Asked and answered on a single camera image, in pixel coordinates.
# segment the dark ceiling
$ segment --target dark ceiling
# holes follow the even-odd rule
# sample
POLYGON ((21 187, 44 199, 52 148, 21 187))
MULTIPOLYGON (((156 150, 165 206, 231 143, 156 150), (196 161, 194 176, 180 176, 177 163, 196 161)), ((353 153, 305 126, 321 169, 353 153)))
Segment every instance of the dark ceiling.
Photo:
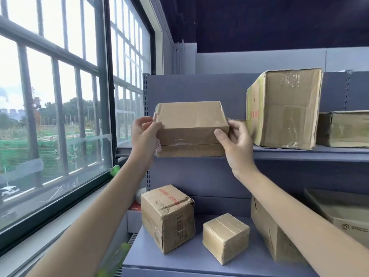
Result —
POLYGON ((198 52, 369 46, 369 0, 160 0, 198 52))

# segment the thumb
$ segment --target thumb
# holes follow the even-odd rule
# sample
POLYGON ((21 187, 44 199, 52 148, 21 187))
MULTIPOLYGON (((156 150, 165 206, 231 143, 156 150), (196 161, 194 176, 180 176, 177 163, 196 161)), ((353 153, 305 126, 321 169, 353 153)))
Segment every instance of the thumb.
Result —
POLYGON ((146 135, 150 135, 150 136, 153 136, 153 137, 156 137, 156 133, 158 132, 159 129, 161 129, 163 127, 163 124, 161 122, 155 122, 153 121, 149 128, 147 128, 145 130, 145 134, 146 135))
POLYGON ((233 142, 228 138, 227 134, 225 134, 222 130, 215 129, 214 134, 225 150, 228 150, 232 145, 234 145, 233 142))

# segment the forearm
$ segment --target forearm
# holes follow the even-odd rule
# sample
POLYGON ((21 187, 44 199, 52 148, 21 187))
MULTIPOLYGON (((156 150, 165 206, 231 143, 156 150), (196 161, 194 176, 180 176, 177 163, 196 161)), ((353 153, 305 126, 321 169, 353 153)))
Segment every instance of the forearm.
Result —
POLYGON ((28 277, 94 276, 144 172, 139 162, 129 159, 28 277))
POLYGON ((255 170, 241 182, 321 277, 369 276, 369 250, 255 170))

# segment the cardboard box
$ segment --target cardboard box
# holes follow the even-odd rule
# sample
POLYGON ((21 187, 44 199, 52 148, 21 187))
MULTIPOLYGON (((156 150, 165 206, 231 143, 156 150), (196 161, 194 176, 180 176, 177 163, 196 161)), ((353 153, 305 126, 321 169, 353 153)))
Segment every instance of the cardboard box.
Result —
POLYGON ((369 147, 369 111, 320 113, 317 144, 330 147, 369 147))
POLYGON ((255 197, 251 198, 251 218, 274 261, 307 263, 300 251, 255 197))
POLYGON ((266 71, 247 89, 246 120, 254 144, 313 149, 322 69, 266 71))
POLYGON ((248 247, 249 234, 249 226, 227 213, 204 223, 203 244, 224 265, 248 247))
POLYGON ((369 195, 320 189, 304 193, 313 210, 369 248, 369 195))
POLYGON ((194 201, 172 185, 141 195, 142 222, 167 254, 195 236, 194 201))
POLYGON ((159 103, 154 120, 163 123, 158 131, 158 157, 221 156, 224 149, 214 135, 229 125, 219 101, 159 103))
POLYGON ((129 233, 138 233, 142 227, 141 205, 136 201, 127 210, 127 230, 129 233))

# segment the person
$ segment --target person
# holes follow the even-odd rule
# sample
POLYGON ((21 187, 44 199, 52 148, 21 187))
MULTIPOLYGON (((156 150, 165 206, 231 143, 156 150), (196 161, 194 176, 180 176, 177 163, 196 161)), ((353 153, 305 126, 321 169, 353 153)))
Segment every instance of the person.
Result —
MULTIPOLYGON (((253 160, 244 123, 229 120, 229 137, 220 129, 234 176, 256 197, 321 277, 369 276, 369 250, 280 189, 253 160)), ((94 276, 135 195, 154 161, 161 123, 151 117, 132 125, 132 152, 118 174, 91 206, 65 231, 27 277, 94 276)))

